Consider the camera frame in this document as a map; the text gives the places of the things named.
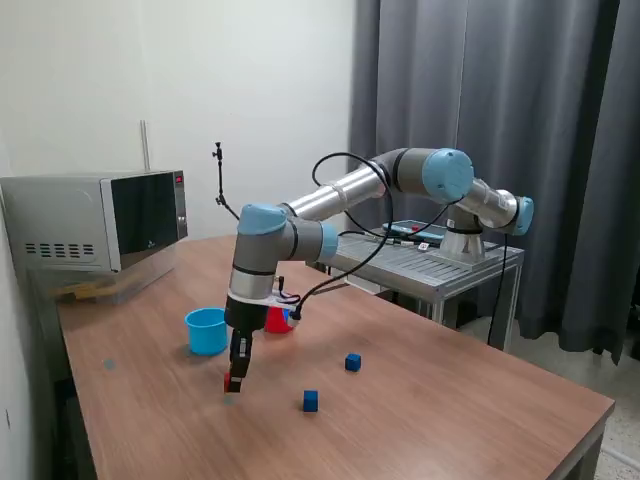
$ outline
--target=electrical cord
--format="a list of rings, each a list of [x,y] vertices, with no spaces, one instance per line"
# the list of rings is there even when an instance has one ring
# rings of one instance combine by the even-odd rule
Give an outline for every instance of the electrical cord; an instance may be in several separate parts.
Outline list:
[[[320,182],[318,181],[317,177],[316,177],[316,172],[318,171],[318,167],[322,164],[322,162],[318,162],[313,166],[313,170],[311,170],[311,179],[313,180],[313,183],[316,184],[316,186],[320,186]],[[440,212],[438,213],[438,215],[436,215],[436,217],[431,220],[429,223],[427,223],[424,227],[421,227],[419,230],[416,230],[415,232],[411,232],[411,233],[402,233],[402,234],[397,234],[395,232],[392,232],[390,235],[380,235],[379,233],[373,232],[371,230],[369,230],[368,228],[362,226],[360,224],[360,222],[358,222],[355,218],[353,218],[353,215],[351,215],[348,211],[345,210],[344,214],[347,216],[347,218],[349,218],[349,220],[351,220],[353,222],[353,224],[358,227],[360,230],[362,230],[363,232],[368,233],[369,235],[372,235],[374,237],[377,238],[393,238],[393,239],[400,239],[400,240],[411,240],[411,237],[415,236],[416,234],[425,231],[427,228],[429,228],[431,225],[433,225],[435,222],[438,221],[438,219],[444,214],[444,212],[447,211],[447,209],[449,208],[450,205],[453,205],[455,203],[458,203],[461,199],[458,199],[454,202],[451,203],[447,203],[444,208],[442,210],[440,210]],[[391,224],[393,223],[393,220],[391,220],[389,222],[389,229],[391,228]],[[348,233],[357,233],[357,234],[362,234],[362,232],[358,232],[357,230],[345,230],[344,232],[340,232],[338,234],[338,236],[342,236],[342,235],[346,235]]]
[[[496,318],[496,311],[498,310],[498,301],[500,300],[500,292],[502,291],[502,280],[504,280],[504,270],[507,265],[507,246],[509,236],[504,234],[504,253],[502,255],[502,271],[500,272],[500,282],[498,283],[498,291],[496,292],[496,299],[493,302],[493,311],[491,312],[491,323],[489,323],[489,334],[487,335],[487,345],[491,345],[491,332],[493,331],[493,319]]]
[[[354,160],[359,161],[360,163],[367,165],[373,172],[375,172],[375,174],[378,176],[378,178],[380,179],[380,181],[382,182],[382,184],[384,185],[384,189],[385,189],[385,193],[384,193],[384,197],[387,203],[387,208],[388,208],[388,214],[389,214],[389,225],[391,225],[393,223],[393,198],[391,196],[391,188],[389,187],[389,185],[387,184],[387,180],[384,178],[384,175],[382,173],[380,173],[380,171],[378,170],[378,168],[376,168],[375,164],[365,158],[362,158],[359,155],[356,155],[354,153],[349,153],[349,152],[335,152],[335,153],[331,153],[329,155],[326,155],[324,157],[322,157],[320,160],[318,160],[316,162],[316,164],[313,167],[313,173],[312,176],[314,177],[314,181],[315,181],[315,172],[318,169],[318,167],[320,165],[322,165],[324,162],[326,162],[327,160],[329,160],[330,158],[334,158],[334,157],[349,157],[349,158],[353,158]],[[296,306],[295,310],[293,312],[291,312],[291,318],[293,318],[294,320],[300,320],[301,317],[301,313],[302,313],[302,307],[304,305],[304,302],[307,301],[307,299],[313,295],[315,292],[317,292],[318,290],[320,290],[323,287],[326,287],[327,285],[330,285],[331,283],[337,282],[338,280],[342,280],[343,278],[347,277],[348,275],[353,274],[354,272],[358,271],[360,268],[364,267],[367,263],[369,263],[379,252],[380,250],[382,250],[382,247],[384,247],[384,245],[387,243],[387,240],[390,238],[390,233],[391,233],[391,229],[388,229],[382,240],[380,241],[380,243],[378,244],[378,246],[375,248],[375,250],[373,252],[371,252],[369,254],[369,256],[367,258],[365,258],[364,260],[362,260],[360,263],[358,263],[355,267],[350,268],[349,270],[347,270],[346,272],[341,273],[340,275],[337,275],[335,277],[331,277],[328,280],[325,280],[323,282],[318,283],[315,287],[311,288],[307,293],[305,293],[302,298],[300,299],[300,302],[298,303],[298,305]]]

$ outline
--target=metal cart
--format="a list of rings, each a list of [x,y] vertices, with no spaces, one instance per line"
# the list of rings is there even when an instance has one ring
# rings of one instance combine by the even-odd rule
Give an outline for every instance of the metal cart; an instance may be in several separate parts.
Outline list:
[[[340,237],[337,254],[327,265],[349,270],[376,248],[379,239],[349,234]],[[455,328],[454,297],[500,275],[503,247],[485,242],[486,260],[470,268],[461,262],[438,259],[437,250],[425,254],[415,245],[385,245],[378,255],[357,272],[357,277],[428,302],[424,312],[432,320]],[[502,292],[498,301],[490,345],[507,351],[515,316],[524,250],[507,248]]]

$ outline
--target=wooden table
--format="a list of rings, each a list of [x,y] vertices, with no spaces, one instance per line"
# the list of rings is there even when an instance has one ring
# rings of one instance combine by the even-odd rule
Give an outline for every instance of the wooden table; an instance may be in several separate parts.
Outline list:
[[[612,400],[353,287],[312,297],[290,334],[257,333],[225,396],[228,355],[189,355],[183,318],[224,305],[233,244],[179,244],[124,305],[59,307],[101,480],[593,477]],[[279,273],[301,293],[326,278]]]

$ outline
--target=red object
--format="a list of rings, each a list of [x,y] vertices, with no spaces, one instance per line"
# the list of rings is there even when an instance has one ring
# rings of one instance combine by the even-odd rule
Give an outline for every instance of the red object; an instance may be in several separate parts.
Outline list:
[[[282,308],[269,307],[264,331],[269,333],[289,333],[293,330],[293,327],[287,325],[288,316],[289,312]]]

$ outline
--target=tiled floor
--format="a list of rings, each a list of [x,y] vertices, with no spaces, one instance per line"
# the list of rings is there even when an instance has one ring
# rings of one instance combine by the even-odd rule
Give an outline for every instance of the tiled floor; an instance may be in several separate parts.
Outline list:
[[[485,339],[488,318],[472,322],[463,331]],[[607,422],[604,443],[620,453],[640,461],[640,362],[623,356],[616,367],[610,356],[591,352],[569,353],[560,350],[555,334],[538,340],[525,340],[517,325],[511,354],[584,385],[616,400],[616,408]],[[596,478],[599,480],[640,480],[640,472],[602,453]]]

